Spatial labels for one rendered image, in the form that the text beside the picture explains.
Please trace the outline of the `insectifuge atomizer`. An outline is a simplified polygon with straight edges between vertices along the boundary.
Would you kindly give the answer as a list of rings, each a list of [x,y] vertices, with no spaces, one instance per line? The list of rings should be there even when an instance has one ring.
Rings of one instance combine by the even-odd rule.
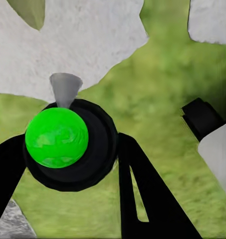
[[[81,192],[112,171],[119,135],[101,106],[75,99],[83,84],[80,77],[53,73],[49,79],[56,102],[29,123],[23,141],[25,164],[45,187]]]

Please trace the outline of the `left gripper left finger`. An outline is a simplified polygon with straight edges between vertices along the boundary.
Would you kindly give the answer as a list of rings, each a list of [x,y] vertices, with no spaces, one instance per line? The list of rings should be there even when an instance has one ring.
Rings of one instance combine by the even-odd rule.
[[[0,218],[27,167],[23,141],[21,134],[0,144]]]

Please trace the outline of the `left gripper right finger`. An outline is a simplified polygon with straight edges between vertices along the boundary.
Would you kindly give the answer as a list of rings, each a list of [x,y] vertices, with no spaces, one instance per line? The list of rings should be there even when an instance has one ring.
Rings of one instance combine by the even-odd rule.
[[[122,239],[201,239],[187,212],[158,175],[137,141],[119,134],[119,185]],[[137,216],[130,168],[149,222]]]

